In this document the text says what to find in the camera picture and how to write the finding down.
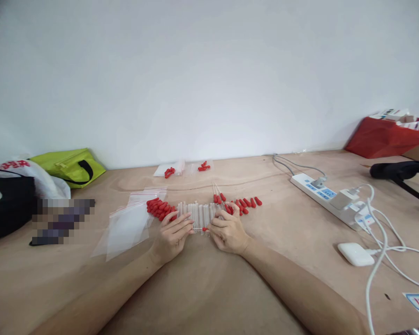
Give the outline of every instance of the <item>white power strip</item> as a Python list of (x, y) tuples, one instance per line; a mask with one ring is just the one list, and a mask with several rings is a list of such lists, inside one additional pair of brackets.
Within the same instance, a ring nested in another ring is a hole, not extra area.
[(329, 212), (334, 214), (336, 217), (338, 217), (341, 221), (346, 223), (350, 228), (354, 229), (355, 231), (360, 231), (364, 229), (366, 232), (368, 232), (362, 220), (359, 220), (358, 223), (355, 222), (355, 216), (357, 214), (363, 216), (368, 225), (371, 225), (375, 222), (368, 211), (368, 207), (364, 207), (361, 210), (358, 207), (364, 204), (363, 201), (358, 201), (355, 204), (351, 204), (342, 210), (338, 210), (330, 204), (330, 201), (337, 195), (337, 193), (331, 191), (327, 187), (316, 188), (312, 186), (311, 183), (314, 181), (313, 178), (309, 177), (306, 174), (297, 174), (295, 176), (292, 176), (292, 179), (290, 179), (290, 181), (293, 185), (302, 190), (313, 200), (318, 202), (321, 206), (326, 208)]

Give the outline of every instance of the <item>power cord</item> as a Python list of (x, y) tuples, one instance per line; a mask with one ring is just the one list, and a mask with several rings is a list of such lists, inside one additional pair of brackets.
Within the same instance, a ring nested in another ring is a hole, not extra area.
[[(381, 249), (379, 250), (367, 250), (369, 254), (371, 255), (375, 255), (377, 253), (380, 253), (380, 255), (378, 256), (378, 259), (374, 265), (374, 268), (372, 269), (369, 277), (368, 277), (368, 281), (366, 283), (366, 315), (368, 318), (368, 326), (369, 326), (369, 330), (371, 332), (371, 335), (375, 335), (374, 332), (374, 327), (372, 325), (372, 313), (371, 313), (371, 304), (370, 304), (370, 290), (371, 290), (371, 284), (372, 284), (372, 280), (374, 279), (374, 276), (380, 266), (380, 264), (382, 263), (383, 257), (386, 256), (386, 258), (388, 259), (388, 261), (391, 263), (391, 265), (402, 275), (404, 276), (406, 279), (408, 279), (409, 281), (411, 281), (413, 284), (416, 284), (419, 286), (419, 283), (413, 279), (411, 279), (410, 277), (408, 277), (406, 274), (404, 274), (395, 264), (394, 262), (390, 259), (390, 257), (386, 254), (387, 250), (395, 250), (395, 251), (399, 251), (399, 252), (404, 252), (406, 250), (411, 250), (411, 251), (415, 251), (419, 253), (419, 250), (414, 249), (414, 248), (409, 248), (405, 245), (405, 243), (403, 242), (402, 238), (400, 237), (400, 235), (397, 233), (396, 229), (394, 228), (394, 226), (391, 224), (391, 221), (386, 217), (385, 214), (383, 214), (382, 212), (380, 212), (379, 210), (372, 210), (371, 207), (371, 201), (374, 199), (374, 188), (369, 185), (369, 184), (363, 184), (360, 185), (358, 188), (354, 188), (352, 189), (352, 191), (357, 191), (358, 189), (360, 189), (363, 186), (368, 186), (371, 189), (371, 196), (367, 198), (366, 200), (366, 206), (368, 207), (368, 212), (369, 214), (371, 214), (372, 218), (374, 219), (374, 221), (377, 223), (378, 227), (380, 228), (380, 230), (382, 231), (382, 235), (383, 235), (383, 242), (379, 241), (376, 236), (374, 235), (374, 233), (372, 232), (370, 226), (368, 225), (368, 223), (366, 221), (365, 225), (366, 228), (368, 229), (368, 232), (371, 234), (371, 236), (373, 237), (373, 239), (376, 241), (376, 243), (381, 247)], [(395, 235), (397, 236), (397, 238), (399, 239), (400, 243), (402, 244), (402, 246), (400, 247), (388, 247), (388, 235), (386, 234), (386, 231), (383, 227), (383, 225), (380, 223), (380, 221), (376, 218), (376, 216), (374, 215), (374, 211), (380, 213), (381, 215), (383, 215), (383, 217), (385, 218), (385, 220), (388, 222), (389, 226), (391, 227), (391, 229), (393, 230), (393, 232), (395, 233)]]
[(317, 168), (317, 167), (311, 167), (311, 166), (306, 166), (306, 165), (300, 165), (300, 164), (297, 164), (297, 163), (295, 163), (295, 162), (292, 162), (290, 159), (287, 159), (287, 158), (284, 158), (284, 157), (282, 157), (282, 156), (280, 156), (280, 155), (278, 155), (278, 154), (263, 154), (262, 156), (273, 156), (273, 160), (276, 162), (276, 163), (279, 163), (279, 164), (281, 164), (281, 165), (284, 165), (286, 168), (288, 168), (289, 169), (289, 171), (290, 171), (290, 173), (292, 174), (292, 175), (295, 175), (295, 173), (293, 172), (293, 170), (287, 165), (287, 164), (285, 164), (284, 162), (282, 162), (282, 161), (278, 161), (276, 158), (280, 158), (280, 159), (282, 159), (282, 160), (285, 160), (285, 161), (288, 161), (289, 163), (292, 163), (293, 165), (295, 165), (295, 166), (298, 166), (298, 167), (300, 167), (300, 168), (311, 168), (311, 169), (313, 169), (313, 170), (317, 170), (317, 171), (319, 171), (319, 172), (321, 172), (322, 174), (323, 174), (323, 177), (325, 177), (325, 178), (327, 178), (327, 175), (323, 172), (323, 171), (321, 171), (319, 168)]
[(287, 164), (284, 164), (283, 162), (280, 162), (280, 161), (278, 161), (278, 160), (276, 160), (276, 157), (280, 157), (280, 156), (278, 156), (278, 155), (273, 155), (273, 160), (276, 162), (276, 163), (279, 163), (279, 164), (281, 164), (281, 165), (284, 165), (286, 168), (288, 168), (289, 169), (289, 171), (290, 171), (290, 173), (292, 174), (292, 175), (295, 175), (294, 173), (293, 173), (293, 171), (292, 171), (292, 169), (287, 165)]

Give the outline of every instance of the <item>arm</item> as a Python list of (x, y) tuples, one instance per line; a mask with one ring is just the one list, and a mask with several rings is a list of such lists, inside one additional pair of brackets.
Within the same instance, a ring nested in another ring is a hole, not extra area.
[(314, 335), (368, 334), (366, 321), (349, 302), (285, 256), (249, 237), (239, 219), (239, 207), (230, 215), (216, 213), (209, 226), (219, 249), (242, 256), (270, 284), (276, 294)]
[(115, 276), (79, 296), (42, 323), (31, 335), (97, 334), (135, 291), (163, 264), (182, 250), (193, 234), (190, 213), (169, 223), (178, 212), (168, 214), (151, 249), (121, 269)]

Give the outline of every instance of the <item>wooden table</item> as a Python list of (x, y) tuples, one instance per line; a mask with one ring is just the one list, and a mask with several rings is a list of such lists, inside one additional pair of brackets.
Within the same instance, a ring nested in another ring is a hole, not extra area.
[[(408, 246), (419, 249), (419, 201), (392, 182), (373, 180), (368, 168), (374, 163), (406, 158), (368, 160), (345, 151), (286, 157), (325, 171), (327, 185), (335, 191), (364, 182), (372, 184), (376, 189), (373, 206), (391, 219)], [(152, 239), (108, 262), (104, 256), (90, 258), (108, 225), (109, 213), (125, 205), (131, 191), (167, 186), (166, 201), (170, 203), (206, 203), (212, 201), (212, 181), (228, 199), (258, 196), (264, 205), (242, 217), (247, 233), (312, 272), (365, 314), (365, 284), (371, 268), (350, 265), (336, 245), (357, 242), (376, 248), (375, 243), (365, 232), (353, 231), (292, 185), (289, 171), (271, 157), (215, 161), (210, 171), (167, 180), (152, 177), (155, 170), (141, 167), (107, 171), (85, 189), (75, 191), (76, 199), (96, 199), (95, 214), (77, 232), (79, 244), (30, 247), (31, 224), (0, 240), (0, 334), (28, 333), (150, 247)], [(306, 168), (295, 171), (319, 176)], [(419, 188), (419, 175), (408, 183)], [(389, 239), (390, 244), (397, 242), (392, 232)], [(419, 254), (390, 253), (402, 271), (419, 281)], [(419, 327), (419, 312), (402, 292), (417, 293), (419, 287), (396, 273), (385, 260), (371, 290), (378, 334)], [(305, 330), (247, 262), (219, 251), (210, 238), (196, 234), (102, 331), (134, 332), (304, 334)]]

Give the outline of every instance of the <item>red paper bag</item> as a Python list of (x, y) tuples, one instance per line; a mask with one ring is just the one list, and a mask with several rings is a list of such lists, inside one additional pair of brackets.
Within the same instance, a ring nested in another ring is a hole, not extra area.
[(365, 158), (379, 158), (402, 155), (418, 145), (419, 130), (403, 128), (385, 119), (365, 117), (345, 150)]

